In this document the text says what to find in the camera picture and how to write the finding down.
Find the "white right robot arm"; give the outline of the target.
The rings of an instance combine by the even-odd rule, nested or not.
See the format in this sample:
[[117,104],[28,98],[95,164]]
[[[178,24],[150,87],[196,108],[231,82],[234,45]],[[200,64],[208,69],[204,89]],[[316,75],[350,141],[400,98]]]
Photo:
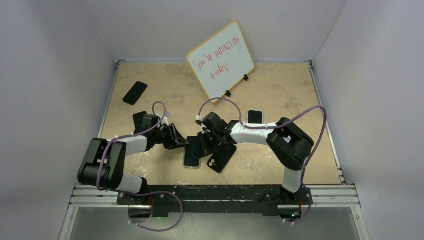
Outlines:
[[280,196],[288,204],[300,198],[302,174],[306,160],[312,153],[314,141],[292,120],[283,117],[270,124],[243,124],[240,120],[226,122],[216,113],[206,117],[197,116],[196,123],[202,127],[198,133],[205,154],[210,154],[223,144],[257,144],[268,146],[284,166]]

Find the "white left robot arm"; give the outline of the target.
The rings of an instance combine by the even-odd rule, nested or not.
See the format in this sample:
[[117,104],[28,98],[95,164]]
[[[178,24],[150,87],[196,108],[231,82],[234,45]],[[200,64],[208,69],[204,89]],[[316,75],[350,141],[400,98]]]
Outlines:
[[133,121],[133,134],[90,141],[77,179],[83,185],[129,193],[132,201],[142,205],[149,199],[148,183],[144,177],[124,171],[126,157],[148,152],[156,145],[173,150],[184,148],[189,142],[166,117],[142,111],[133,115]]

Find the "black phone under left arm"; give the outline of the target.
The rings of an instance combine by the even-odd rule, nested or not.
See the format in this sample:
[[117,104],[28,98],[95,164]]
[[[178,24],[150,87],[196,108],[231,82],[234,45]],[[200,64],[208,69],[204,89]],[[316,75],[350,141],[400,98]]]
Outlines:
[[137,129],[143,123],[144,116],[147,114],[146,111],[141,111],[132,115],[134,127]]

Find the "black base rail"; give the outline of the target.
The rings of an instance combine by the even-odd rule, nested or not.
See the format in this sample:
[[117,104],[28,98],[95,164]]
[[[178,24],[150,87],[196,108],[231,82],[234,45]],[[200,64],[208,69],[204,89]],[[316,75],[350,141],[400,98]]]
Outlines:
[[290,221],[300,219],[312,205],[309,188],[296,193],[278,184],[259,185],[149,185],[147,196],[121,193],[119,206],[152,207],[154,218],[170,213],[261,214]]

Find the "black phone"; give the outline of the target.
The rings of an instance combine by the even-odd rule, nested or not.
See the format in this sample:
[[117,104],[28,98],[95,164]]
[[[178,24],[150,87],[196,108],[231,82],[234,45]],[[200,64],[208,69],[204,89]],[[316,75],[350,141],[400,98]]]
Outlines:
[[132,106],[135,105],[147,88],[148,85],[146,83],[137,81],[123,97],[122,101]]
[[184,149],[183,166],[186,168],[199,168],[203,150],[198,136],[188,136],[188,145]]

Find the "whiteboard with red writing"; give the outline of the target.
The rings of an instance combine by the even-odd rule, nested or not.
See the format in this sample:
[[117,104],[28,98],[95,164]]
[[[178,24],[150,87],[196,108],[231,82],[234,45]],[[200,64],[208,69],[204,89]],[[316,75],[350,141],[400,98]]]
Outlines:
[[208,98],[221,98],[255,68],[237,21],[229,23],[186,55]]

